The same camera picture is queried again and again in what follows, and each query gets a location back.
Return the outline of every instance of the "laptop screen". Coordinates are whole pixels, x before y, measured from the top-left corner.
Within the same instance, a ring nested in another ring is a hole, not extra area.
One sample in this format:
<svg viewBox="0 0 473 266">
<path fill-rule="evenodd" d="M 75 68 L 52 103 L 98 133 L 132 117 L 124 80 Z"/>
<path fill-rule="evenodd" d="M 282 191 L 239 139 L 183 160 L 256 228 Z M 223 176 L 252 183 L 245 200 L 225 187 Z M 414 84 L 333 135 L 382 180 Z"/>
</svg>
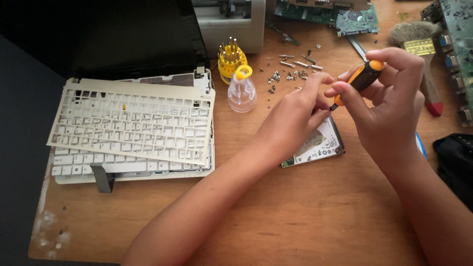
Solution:
<svg viewBox="0 0 473 266">
<path fill-rule="evenodd" d="M 6 0 L 0 33 L 65 78 L 119 80 L 209 67 L 190 0 Z"/>
</svg>

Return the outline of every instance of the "laptop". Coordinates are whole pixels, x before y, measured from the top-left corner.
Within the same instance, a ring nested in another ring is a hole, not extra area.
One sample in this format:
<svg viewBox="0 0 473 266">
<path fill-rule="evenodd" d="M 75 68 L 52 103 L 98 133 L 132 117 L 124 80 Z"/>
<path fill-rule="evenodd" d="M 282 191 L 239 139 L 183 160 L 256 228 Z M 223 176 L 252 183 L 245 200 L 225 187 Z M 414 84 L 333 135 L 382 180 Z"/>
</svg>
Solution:
<svg viewBox="0 0 473 266">
<path fill-rule="evenodd" d="M 2 35 L 68 79 L 48 139 L 47 174 L 58 184 L 95 182 L 90 166 L 97 163 L 116 181 L 203 177 L 215 169 L 208 99 L 215 92 L 190 0 L 6 1 L 0 15 Z M 148 109 L 131 111 L 135 94 Z M 121 105 L 128 96 L 130 106 Z M 114 101 L 120 111 L 107 114 Z M 120 136 L 119 122 L 130 127 Z M 148 138 L 156 129 L 163 137 Z M 120 139 L 127 133 L 141 137 Z"/>
</svg>

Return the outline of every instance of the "hand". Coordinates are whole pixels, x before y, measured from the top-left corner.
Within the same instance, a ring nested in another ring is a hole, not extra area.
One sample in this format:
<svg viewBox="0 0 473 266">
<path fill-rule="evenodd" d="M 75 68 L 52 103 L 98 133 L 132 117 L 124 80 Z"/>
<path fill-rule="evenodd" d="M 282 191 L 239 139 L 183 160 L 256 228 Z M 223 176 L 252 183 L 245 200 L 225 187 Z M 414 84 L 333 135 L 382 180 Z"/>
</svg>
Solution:
<svg viewBox="0 0 473 266">
<path fill-rule="evenodd" d="M 370 51 L 366 58 L 385 62 L 377 81 L 358 93 L 346 83 L 357 66 L 334 83 L 325 96 L 340 94 L 355 121 L 361 145 L 373 160 L 396 160 L 417 150 L 415 128 L 424 102 L 418 89 L 425 61 L 399 48 Z M 368 108 L 362 97 L 372 100 L 375 107 Z"/>
<path fill-rule="evenodd" d="M 320 84 L 333 81 L 327 73 L 312 73 L 302 90 L 295 89 L 274 106 L 250 146 L 264 149 L 277 163 L 294 155 L 309 134 L 330 116 L 330 105 L 318 91 Z"/>
</svg>

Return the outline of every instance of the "black cloth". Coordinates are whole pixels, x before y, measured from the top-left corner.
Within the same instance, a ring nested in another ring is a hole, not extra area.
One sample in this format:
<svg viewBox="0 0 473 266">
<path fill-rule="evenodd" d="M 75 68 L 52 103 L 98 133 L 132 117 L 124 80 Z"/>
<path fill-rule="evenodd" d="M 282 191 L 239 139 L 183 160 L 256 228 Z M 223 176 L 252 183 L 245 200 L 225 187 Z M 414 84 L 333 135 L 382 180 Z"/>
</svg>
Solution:
<svg viewBox="0 0 473 266">
<path fill-rule="evenodd" d="M 438 175 L 473 212 L 473 135 L 450 134 L 433 143 Z"/>
</svg>

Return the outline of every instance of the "screwdriver handle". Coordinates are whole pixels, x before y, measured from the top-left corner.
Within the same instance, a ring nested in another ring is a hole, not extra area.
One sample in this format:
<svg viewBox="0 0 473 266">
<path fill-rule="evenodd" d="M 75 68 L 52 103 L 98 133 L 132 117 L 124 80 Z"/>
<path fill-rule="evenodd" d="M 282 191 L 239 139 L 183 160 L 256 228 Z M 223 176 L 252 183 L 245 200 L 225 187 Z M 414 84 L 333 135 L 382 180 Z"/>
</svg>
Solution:
<svg viewBox="0 0 473 266">
<path fill-rule="evenodd" d="M 352 85 L 358 92 L 361 92 L 378 79 L 379 75 L 381 75 L 381 71 L 383 71 L 383 68 L 383 62 L 378 60 L 370 60 L 355 71 L 355 73 L 348 80 L 348 84 Z M 339 106 L 345 105 L 340 99 L 340 95 L 335 96 L 333 101 L 334 104 L 330 107 L 330 111 L 335 110 Z"/>
</svg>

